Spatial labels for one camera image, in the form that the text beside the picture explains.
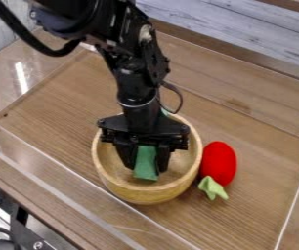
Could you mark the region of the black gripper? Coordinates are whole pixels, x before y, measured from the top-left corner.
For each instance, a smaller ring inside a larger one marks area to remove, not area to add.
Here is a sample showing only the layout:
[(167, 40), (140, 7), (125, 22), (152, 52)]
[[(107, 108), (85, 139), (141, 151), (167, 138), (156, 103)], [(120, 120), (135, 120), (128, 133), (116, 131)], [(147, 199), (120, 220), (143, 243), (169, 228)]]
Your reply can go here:
[(100, 139), (116, 143), (123, 138), (125, 144), (116, 144), (124, 166), (135, 169), (139, 147), (157, 146), (156, 165), (160, 173), (168, 169), (171, 150), (188, 149), (191, 127), (167, 116), (157, 101), (143, 105), (120, 103), (123, 113), (101, 118), (96, 125), (101, 130)]

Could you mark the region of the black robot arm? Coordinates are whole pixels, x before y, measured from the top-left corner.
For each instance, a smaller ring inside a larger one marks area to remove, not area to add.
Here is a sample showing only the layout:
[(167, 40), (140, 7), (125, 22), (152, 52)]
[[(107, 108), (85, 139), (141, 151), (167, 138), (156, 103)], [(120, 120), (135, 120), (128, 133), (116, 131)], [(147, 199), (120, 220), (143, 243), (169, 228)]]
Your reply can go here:
[(149, 164), (161, 174), (171, 154), (188, 148), (191, 128), (167, 116), (160, 89), (169, 58), (163, 54), (153, 24), (133, 0), (28, 0), (29, 16), (53, 36), (67, 41), (51, 49), (31, 33), (0, 0), (0, 19), (19, 37), (44, 55), (64, 57), (87, 42), (103, 56), (117, 83), (123, 113), (97, 121), (100, 139), (116, 147), (123, 164), (135, 169), (144, 146), (152, 150)]

